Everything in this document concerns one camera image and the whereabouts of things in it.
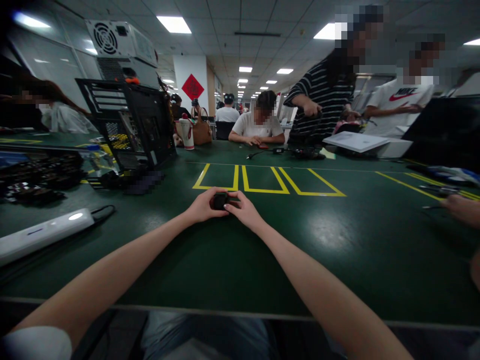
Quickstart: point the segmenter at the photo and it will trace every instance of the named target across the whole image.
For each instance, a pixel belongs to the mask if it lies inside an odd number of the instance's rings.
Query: yellow tape marking
[[[304,195],[304,196],[334,196],[334,197],[346,197],[343,192],[338,190],[335,186],[333,186],[331,183],[329,183],[327,180],[325,180],[323,177],[318,175],[315,171],[312,169],[308,169],[313,175],[315,175],[317,178],[319,178],[322,182],[324,182],[330,189],[332,189],[334,192],[308,192],[308,191],[301,191],[297,184],[294,183],[292,178],[285,172],[285,170],[282,167],[279,167],[281,173],[287,179],[287,181],[290,183],[291,187],[296,191],[298,195]]]
[[[400,185],[406,186],[407,188],[410,188],[410,189],[412,189],[412,190],[415,190],[416,192],[419,192],[419,193],[421,193],[421,194],[423,194],[423,195],[427,195],[428,197],[431,197],[432,199],[435,199],[435,200],[438,200],[438,201],[443,200],[442,198],[436,197],[436,196],[434,196],[434,195],[432,195],[432,194],[430,194],[430,193],[428,193],[428,192],[425,192],[425,191],[423,191],[423,190],[420,190],[419,188],[416,188],[415,186],[408,185],[407,183],[404,183],[404,182],[402,182],[402,181],[400,181],[400,180],[397,180],[396,178],[393,178],[393,177],[390,177],[390,176],[388,176],[388,175],[385,175],[384,173],[381,173],[380,171],[375,171],[375,172],[376,172],[377,174],[379,174],[379,175],[382,175],[383,177],[386,177],[387,179],[393,180],[394,182],[396,182],[396,183],[398,183],[398,184],[400,184]]]
[[[429,183],[429,184],[432,184],[432,185],[446,186],[446,184],[444,184],[444,183],[442,183],[442,182],[435,181],[435,180],[431,180],[431,179],[429,179],[428,177],[424,177],[424,176],[418,175],[418,174],[413,173],[413,172],[406,172],[405,174],[407,174],[408,176],[411,176],[412,178],[415,178],[415,179],[418,179],[418,180],[422,180],[422,181],[424,181],[424,182],[426,182],[426,183]],[[480,201],[480,196],[475,195],[474,193],[460,190],[460,194],[463,195],[463,196],[466,197],[466,198]]]
[[[209,170],[210,164],[206,164],[205,167],[203,168],[203,171],[201,172],[200,176],[198,177],[195,185],[193,185],[192,189],[200,189],[200,190],[208,190],[212,188],[213,186],[203,186],[201,185],[202,180],[204,179],[205,175],[207,174],[207,171]],[[223,188],[229,191],[238,191],[239,190],[239,166],[235,165],[235,172],[233,174],[233,186],[232,187],[223,187],[219,186],[219,188]]]
[[[273,166],[270,166],[270,169],[273,171],[273,174],[276,177],[276,180],[280,184],[281,190],[268,190],[268,189],[252,189],[249,186],[249,178],[247,177],[247,168],[245,165],[241,166],[241,172],[243,174],[243,189],[246,192],[251,192],[251,193],[267,193],[267,194],[290,194],[289,190],[285,186],[284,181],[280,177],[279,173]]]

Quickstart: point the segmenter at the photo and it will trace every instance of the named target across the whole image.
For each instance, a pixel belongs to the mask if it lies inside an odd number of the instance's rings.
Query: black monitor
[[[480,96],[432,99],[402,139],[406,159],[480,173]]]

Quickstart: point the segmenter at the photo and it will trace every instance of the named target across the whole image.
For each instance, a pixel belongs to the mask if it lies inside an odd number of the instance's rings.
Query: brown handbag
[[[202,109],[205,110],[208,118],[209,113],[204,107],[202,107]],[[200,109],[197,121],[195,124],[193,124],[193,143],[195,145],[203,145],[212,142],[212,130],[210,129],[210,122],[202,119],[202,109]]]

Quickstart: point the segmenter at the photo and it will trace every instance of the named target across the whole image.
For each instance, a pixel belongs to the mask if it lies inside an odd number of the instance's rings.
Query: white power strip
[[[87,208],[0,238],[0,266],[11,263],[94,224]]]

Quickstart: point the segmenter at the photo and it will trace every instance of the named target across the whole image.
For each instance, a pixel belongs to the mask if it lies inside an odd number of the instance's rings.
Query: red diamond sign
[[[192,74],[190,74],[181,89],[190,98],[190,100],[198,99],[204,92],[204,88]]]

